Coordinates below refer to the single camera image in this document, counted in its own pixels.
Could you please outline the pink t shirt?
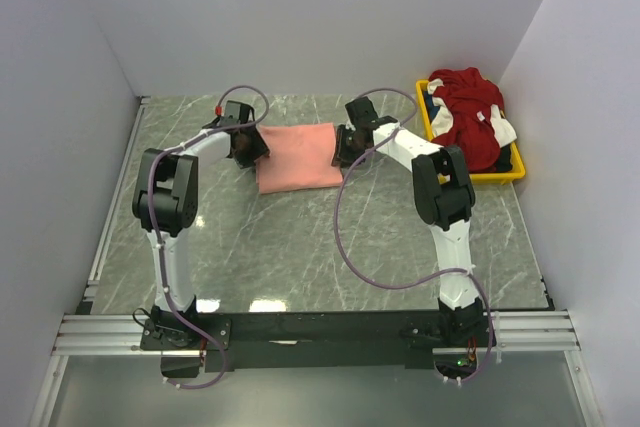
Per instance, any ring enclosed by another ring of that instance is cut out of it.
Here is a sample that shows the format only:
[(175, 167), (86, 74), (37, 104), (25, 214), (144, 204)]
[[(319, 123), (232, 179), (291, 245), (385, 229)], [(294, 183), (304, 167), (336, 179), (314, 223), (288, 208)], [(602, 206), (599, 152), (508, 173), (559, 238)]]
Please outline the pink t shirt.
[(331, 123), (259, 128), (269, 155), (256, 164), (262, 195), (338, 187), (343, 181), (332, 165), (336, 131)]

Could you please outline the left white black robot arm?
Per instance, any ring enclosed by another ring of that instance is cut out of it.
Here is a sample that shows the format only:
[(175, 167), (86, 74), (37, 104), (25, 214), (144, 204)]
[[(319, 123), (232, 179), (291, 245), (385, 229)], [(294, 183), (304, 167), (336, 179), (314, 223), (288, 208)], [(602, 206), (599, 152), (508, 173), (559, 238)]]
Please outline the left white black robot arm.
[(253, 106), (228, 101), (194, 137), (168, 149), (150, 148), (141, 158), (132, 212), (151, 244), (156, 294), (148, 335), (178, 348), (202, 338), (197, 297), (189, 274), (189, 229), (196, 221), (199, 170), (224, 159), (242, 169), (269, 155), (257, 130)]

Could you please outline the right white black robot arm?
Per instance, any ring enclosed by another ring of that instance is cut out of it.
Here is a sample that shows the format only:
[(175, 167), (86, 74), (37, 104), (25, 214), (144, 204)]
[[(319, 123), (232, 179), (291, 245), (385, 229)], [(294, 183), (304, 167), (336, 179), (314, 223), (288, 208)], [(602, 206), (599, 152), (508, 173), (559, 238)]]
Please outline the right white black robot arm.
[(439, 335), (450, 344), (467, 341), (483, 325), (484, 310), (469, 240), (476, 197), (461, 149), (427, 141), (395, 118), (379, 116), (366, 96), (345, 109), (349, 123), (337, 128), (332, 163), (352, 172), (378, 152), (411, 173), (414, 205), (436, 249)]

